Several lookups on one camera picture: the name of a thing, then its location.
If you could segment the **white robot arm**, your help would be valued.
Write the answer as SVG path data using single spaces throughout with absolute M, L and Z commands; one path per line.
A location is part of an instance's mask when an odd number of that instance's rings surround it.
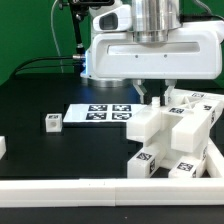
M 93 10 L 93 37 L 83 76 L 100 86 L 131 80 L 144 101 L 147 79 L 214 79 L 222 71 L 224 18 L 200 0 L 202 14 L 183 15 L 180 0 L 117 0 Z

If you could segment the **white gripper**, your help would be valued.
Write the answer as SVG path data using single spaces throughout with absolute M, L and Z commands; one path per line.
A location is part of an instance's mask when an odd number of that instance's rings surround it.
M 177 3 L 121 5 L 93 19 L 89 63 L 99 78 L 134 79 L 144 103 L 141 79 L 166 79 L 165 103 L 176 79 L 214 79 L 222 71 L 224 21 L 180 21 Z

